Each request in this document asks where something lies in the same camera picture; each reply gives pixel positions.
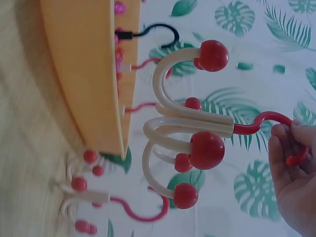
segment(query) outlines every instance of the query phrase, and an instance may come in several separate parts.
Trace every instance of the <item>pink knob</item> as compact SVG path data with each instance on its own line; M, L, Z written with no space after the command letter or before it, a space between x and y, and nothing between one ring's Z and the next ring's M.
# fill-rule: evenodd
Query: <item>pink knob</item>
M73 178L71 181L71 187L77 192L87 191L87 181L82 177Z
M125 12L126 12L125 5L120 1L116 1L114 3L114 14L120 15L120 14L124 14Z
M88 233L92 236L96 235L98 233L97 227L93 224L90 224Z
M104 169L100 165L96 165L95 167L92 168L92 173L95 176L101 176L104 173Z
M95 163L97 161L97 154L92 150L86 150L83 154L83 159L88 164Z
M78 231L80 233L88 233L90 226L89 226L88 222L86 222L84 220L80 220L80 221L76 221L75 228L76 228L76 231Z

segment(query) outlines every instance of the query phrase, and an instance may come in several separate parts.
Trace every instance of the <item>floor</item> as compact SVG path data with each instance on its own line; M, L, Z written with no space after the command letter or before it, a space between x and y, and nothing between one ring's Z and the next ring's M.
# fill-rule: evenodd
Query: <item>floor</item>
M65 163L82 140L56 82L38 0L0 0L0 236L65 237Z

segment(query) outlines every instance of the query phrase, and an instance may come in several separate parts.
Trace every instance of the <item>leaf print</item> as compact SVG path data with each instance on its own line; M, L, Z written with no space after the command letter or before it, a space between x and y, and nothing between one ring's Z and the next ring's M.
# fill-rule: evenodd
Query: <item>leaf print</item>
M309 25L298 22L294 16L287 20L286 13L275 7L266 7L266 23L271 33L282 45L281 50L298 51L308 49L311 42L312 29Z
M150 58L164 58L166 55L178 51L182 48L193 48L194 46L186 42L177 42L174 46L169 48L154 48L150 50ZM172 75L175 77L183 77L192 75L197 71L197 68L194 66L193 61L184 61L177 63L172 67Z
M257 2L260 4L263 3L264 6L267 5L267 0L257 0Z
M192 34L193 34L194 38L197 39L197 41L199 41L199 42L204 42L205 41L205 39L200 34L198 34L196 32L192 32Z
M299 101L293 111L294 119L299 119L307 125L316 125L316 114Z
M100 155L103 156L104 159L123 167L125 174L129 172L130 166L132 164L132 153L130 152L129 147L127 147L125 160L122 160L121 156L110 155L105 153L100 153Z
M168 187L171 190L178 184L182 183L189 183L196 187L197 191L199 192L205 182L205 173L204 170L192 170L186 173L176 174L173 178L169 181ZM173 199L170 200L170 208L174 209L177 208L173 205Z
M180 0L173 6L170 16L178 17L188 15L197 5L197 0Z
M307 80L310 82L311 86L316 90L316 71L314 68L307 68L305 70L305 75Z
M251 100L242 98L242 94L243 91L238 87L225 87L215 90L202 100L202 109L215 114L232 116L237 123L251 124L261 111L257 109L257 105ZM261 151L261 142L263 142L267 151L267 141L271 136L271 128L272 123L266 121L262 124L261 129L253 135L233 135L231 136L232 145L234 145L234 138L238 136L240 147L244 144L248 151L252 139L255 137L259 151Z
M251 217L281 219L268 163L255 160L249 164L247 172L235 178L234 193L240 209Z
M108 221L108 235L107 235L107 237L114 237L113 225L112 225L112 222L110 220Z
M311 14L316 11L316 0L288 0L288 4L294 12Z
M255 18L255 12L240 1L231 2L228 7L220 6L215 11L216 24L239 38L251 30Z
M285 66L275 64L273 66L273 73L279 73L279 74L284 74L285 73Z
M252 63L238 63L237 69L242 70L242 71L247 71L253 69L253 64Z

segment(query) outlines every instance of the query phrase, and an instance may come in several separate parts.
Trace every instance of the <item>white curved arm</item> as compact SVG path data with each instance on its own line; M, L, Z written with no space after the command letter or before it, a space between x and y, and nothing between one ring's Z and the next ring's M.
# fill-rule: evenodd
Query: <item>white curved arm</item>
M179 153L190 154L190 142L180 141L171 137L174 133L196 133L211 131L221 137L229 138L233 134L234 119L230 116L217 115L184 107L184 104L175 103L164 89L164 79L167 71L182 61L191 61L199 57L200 49L185 48L167 55L162 59L153 75L153 88L159 103L156 110L164 117L154 118L144 124L143 130L149 142L145 146L142 158L142 168L148 184L160 195L174 198L174 191L160 185L150 171L149 158L154 145L162 146ZM174 164L171 157L159 157L168 163Z

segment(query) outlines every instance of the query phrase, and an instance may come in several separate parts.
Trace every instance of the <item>red bead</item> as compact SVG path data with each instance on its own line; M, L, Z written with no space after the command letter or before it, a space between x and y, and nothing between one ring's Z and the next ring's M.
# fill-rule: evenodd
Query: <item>red bead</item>
M80 220L80 221L76 221L75 228L76 228L76 231L78 231L80 233L88 233L90 226L89 226L88 222Z
M197 169L212 169L223 159L225 146L222 139L209 131L191 137L192 150L189 161Z
M192 165L189 162L189 155L184 153L177 154L174 168L179 173L190 171L190 169L192 169Z
M96 235L98 233L97 227L93 224L90 224L88 233L92 236Z
M103 203L96 203L96 202L93 202L92 203L92 206L95 207L95 208L101 208L103 206Z
M88 164L92 164L95 163L97 161L97 154L95 151L93 150L86 150L83 153L83 159L85 162L87 162Z
M122 48L117 48L115 50L115 60L117 62L123 61L124 50Z
M71 187L77 192L87 191L87 181L82 177L73 178L71 181Z
M201 45L198 65L209 72L217 72L226 67L228 59L228 50L222 43L216 40L207 40Z
M193 207L198 201L198 191L188 183L178 184L174 189L173 204L179 209Z
M190 97L186 100L185 107L194 110L202 110L202 103L199 99L195 97Z
M100 165L96 165L95 167L92 168L92 173L95 176L101 176L104 173L104 169Z
M194 64L194 66L195 66L197 69L204 70L204 69L200 66L200 64L199 64L199 58L195 58L195 59L193 60L193 64Z
M123 78L123 73L117 73L117 81L122 80Z

